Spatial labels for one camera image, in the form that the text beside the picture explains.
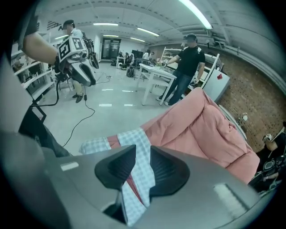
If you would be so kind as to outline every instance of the checkered cloth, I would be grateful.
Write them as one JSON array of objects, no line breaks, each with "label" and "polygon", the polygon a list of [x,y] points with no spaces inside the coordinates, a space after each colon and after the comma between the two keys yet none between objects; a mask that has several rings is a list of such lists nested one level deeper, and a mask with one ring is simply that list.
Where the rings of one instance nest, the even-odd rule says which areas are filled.
[{"label": "checkered cloth", "polygon": [[127,182],[122,186],[127,225],[132,226],[149,207],[149,191],[155,186],[155,176],[150,166],[151,144],[142,128],[118,134],[117,137],[121,146],[136,145],[136,163],[131,176],[144,205],[135,196]]},{"label": "checkered cloth", "polygon": [[85,141],[81,145],[79,152],[82,154],[90,154],[102,152],[109,149],[111,149],[109,142],[106,137],[103,137]]}]

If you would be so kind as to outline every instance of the doorway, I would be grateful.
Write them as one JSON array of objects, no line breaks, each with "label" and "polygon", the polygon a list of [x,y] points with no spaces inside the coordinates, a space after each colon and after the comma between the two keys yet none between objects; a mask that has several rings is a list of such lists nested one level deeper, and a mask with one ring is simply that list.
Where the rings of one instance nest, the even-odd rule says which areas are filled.
[{"label": "doorway", "polygon": [[121,39],[103,38],[101,59],[116,59]]}]

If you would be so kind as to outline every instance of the ceiling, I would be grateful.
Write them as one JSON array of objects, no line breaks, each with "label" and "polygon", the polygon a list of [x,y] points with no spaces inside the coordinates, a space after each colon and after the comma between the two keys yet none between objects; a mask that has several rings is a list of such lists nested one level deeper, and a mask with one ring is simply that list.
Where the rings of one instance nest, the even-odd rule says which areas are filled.
[{"label": "ceiling", "polygon": [[[45,4],[49,20],[73,19],[77,27],[101,34],[134,37],[147,45],[179,43],[195,33],[198,42],[225,42],[267,63],[285,79],[282,45],[263,14],[249,0],[191,0],[213,26],[206,32],[200,20],[179,0],[50,0]],[[95,22],[119,26],[94,26]],[[143,28],[159,34],[142,32]]]}]

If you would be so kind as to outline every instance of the glossy floor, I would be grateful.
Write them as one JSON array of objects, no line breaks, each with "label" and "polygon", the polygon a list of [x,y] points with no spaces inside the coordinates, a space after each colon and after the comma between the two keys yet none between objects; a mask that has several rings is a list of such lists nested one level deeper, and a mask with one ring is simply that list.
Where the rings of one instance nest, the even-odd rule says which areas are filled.
[{"label": "glossy floor", "polygon": [[[96,76],[98,84],[86,87],[87,105],[95,110],[95,114],[75,128],[65,146],[73,155],[78,155],[81,144],[86,140],[135,129],[168,109],[164,104],[160,106],[156,101],[156,96],[161,95],[164,88],[156,87],[153,93],[149,93],[146,105],[142,106],[141,101],[147,80],[144,82],[140,80],[139,89],[135,91],[137,80],[128,78],[126,71],[116,69],[110,63],[100,63]],[[74,126],[81,119],[91,115],[93,111],[85,106],[84,100],[76,103],[76,99],[72,98],[75,94],[74,90],[70,90],[64,84],[61,88],[58,104],[43,107],[43,110],[47,114],[44,124],[57,142],[64,145]],[[54,103],[55,100],[56,93],[53,88],[45,95],[41,104]]]}]

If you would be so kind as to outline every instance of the pink blanket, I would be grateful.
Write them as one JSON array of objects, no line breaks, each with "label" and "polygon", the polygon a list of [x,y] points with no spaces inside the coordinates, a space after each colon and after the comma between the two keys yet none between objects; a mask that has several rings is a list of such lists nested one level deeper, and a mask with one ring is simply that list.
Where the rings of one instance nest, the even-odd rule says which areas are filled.
[{"label": "pink blanket", "polygon": [[[245,183],[259,164],[259,157],[201,88],[141,127],[151,145],[209,159]],[[116,136],[108,140],[112,148],[120,147]]]}]

